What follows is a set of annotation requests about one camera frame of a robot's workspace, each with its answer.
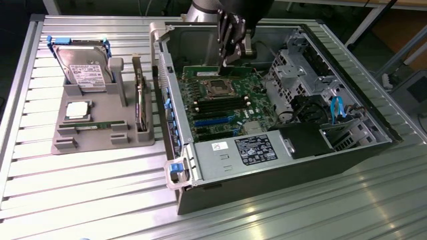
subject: floor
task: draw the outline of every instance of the floor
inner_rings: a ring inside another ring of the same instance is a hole
[[[19,3],[14,2],[16,1],[0,0],[0,53],[3,55],[3,57],[0,57],[2,102],[8,98],[11,90],[15,68],[19,62],[31,13],[47,14],[42,0],[34,0],[31,1],[31,4],[28,3],[30,1]],[[59,4],[64,15],[139,16],[146,14],[147,2],[148,1],[142,1],[140,8],[136,5],[138,1],[128,2],[128,4],[123,4],[122,2],[118,4],[116,1],[68,0],[59,1]],[[166,2],[167,0],[152,1],[152,5],[147,11],[148,16],[162,16],[162,10],[164,9]],[[168,7],[170,16],[179,16],[187,12],[191,1],[174,0],[171,2],[172,3]],[[296,3],[294,4],[292,12],[287,12],[287,5],[287,2],[275,2],[267,17],[287,19],[322,19],[342,42],[346,42],[350,38],[352,32],[370,12],[370,8],[362,7],[319,4],[306,4],[302,6],[302,4]],[[394,52],[378,37],[370,33],[355,48],[354,55],[367,70],[374,73],[394,56]],[[395,74],[403,80],[411,73],[411,68],[402,65]],[[0,115],[3,114],[6,106],[2,102]]]

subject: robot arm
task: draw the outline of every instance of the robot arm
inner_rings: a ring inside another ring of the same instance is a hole
[[[218,43],[220,64],[218,74],[238,59],[256,58],[251,43],[255,26],[267,14],[274,0],[219,0]]]

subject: hard drive label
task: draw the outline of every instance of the hard drive label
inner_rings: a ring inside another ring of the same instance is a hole
[[[100,65],[70,65],[80,88],[104,88],[106,81]]]
[[[235,140],[244,165],[259,164],[278,159],[267,135],[251,136]]]

